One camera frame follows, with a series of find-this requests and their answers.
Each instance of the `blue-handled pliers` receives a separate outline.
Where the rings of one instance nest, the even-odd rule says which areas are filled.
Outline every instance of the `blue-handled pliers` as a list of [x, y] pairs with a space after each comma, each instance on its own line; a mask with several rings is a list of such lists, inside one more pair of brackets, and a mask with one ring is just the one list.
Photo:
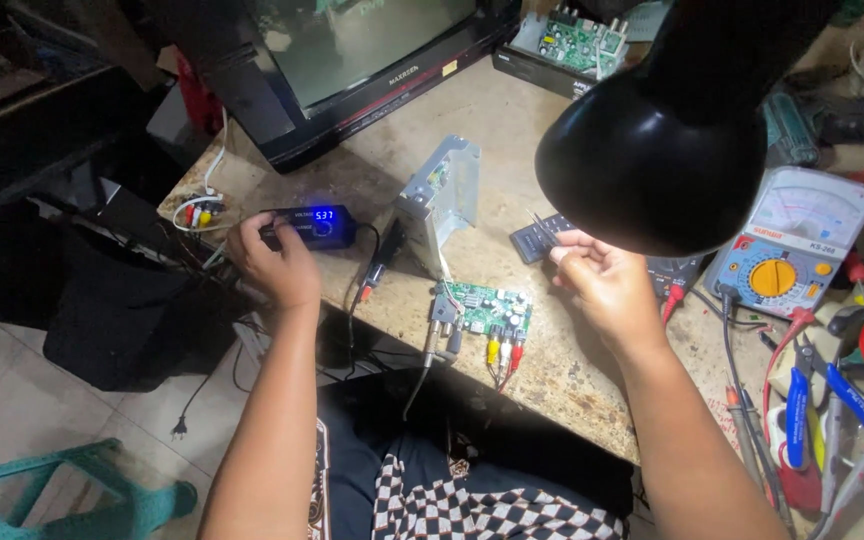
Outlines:
[[809, 421], [806, 408], [809, 405], [810, 378], [813, 372], [821, 375], [828, 387], [842, 399], [864, 428], [864, 399], [839, 370], [822, 356], [812, 346], [809, 337], [804, 333], [795, 339], [795, 365], [792, 366], [792, 383], [789, 385], [788, 400], [785, 403], [785, 436], [789, 453], [789, 466], [798, 469], [806, 463], [806, 436], [809, 432]]

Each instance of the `crt television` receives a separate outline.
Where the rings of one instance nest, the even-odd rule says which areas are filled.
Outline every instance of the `crt television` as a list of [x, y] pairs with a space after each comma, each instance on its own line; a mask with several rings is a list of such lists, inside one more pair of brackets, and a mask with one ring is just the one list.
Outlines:
[[160, 28], [289, 172], [489, 55], [522, 0], [146, 0]]

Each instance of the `analog multimeter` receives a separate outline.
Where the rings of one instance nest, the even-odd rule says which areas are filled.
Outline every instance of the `analog multimeter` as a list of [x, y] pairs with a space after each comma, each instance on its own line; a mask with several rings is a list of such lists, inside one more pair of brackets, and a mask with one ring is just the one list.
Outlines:
[[719, 250], [703, 284], [738, 289], [738, 304], [790, 318], [814, 309], [864, 226], [864, 185], [799, 167], [766, 174], [751, 217]]
[[[276, 208], [266, 212], [285, 218], [310, 251], [341, 250], [355, 243], [358, 224], [342, 204]], [[282, 243], [272, 225], [259, 228], [258, 233], [272, 251], [282, 250]]]

